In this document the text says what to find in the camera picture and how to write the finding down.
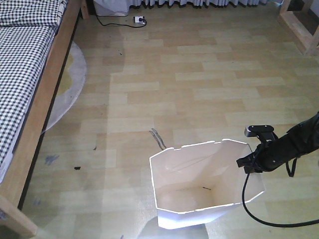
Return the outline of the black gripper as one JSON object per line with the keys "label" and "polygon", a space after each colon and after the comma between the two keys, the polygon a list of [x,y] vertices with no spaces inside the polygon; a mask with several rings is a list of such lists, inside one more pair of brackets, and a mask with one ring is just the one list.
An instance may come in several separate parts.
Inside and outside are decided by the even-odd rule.
{"label": "black gripper", "polygon": [[271,172],[279,167],[275,160],[266,157],[267,144],[259,144],[256,150],[236,160],[237,166],[244,167],[246,174]]}

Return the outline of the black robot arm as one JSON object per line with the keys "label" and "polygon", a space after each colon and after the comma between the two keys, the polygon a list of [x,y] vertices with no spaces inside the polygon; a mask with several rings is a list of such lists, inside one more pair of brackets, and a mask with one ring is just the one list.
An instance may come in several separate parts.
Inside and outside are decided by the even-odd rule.
{"label": "black robot arm", "polygon": [[254,152],[236,160],[238,167],[244,167],[247,174],[271,172],[319,148],[319,115],[295,125],[282,137],[266,124],[247,126],[245,135],[257,137],[261,143]]}

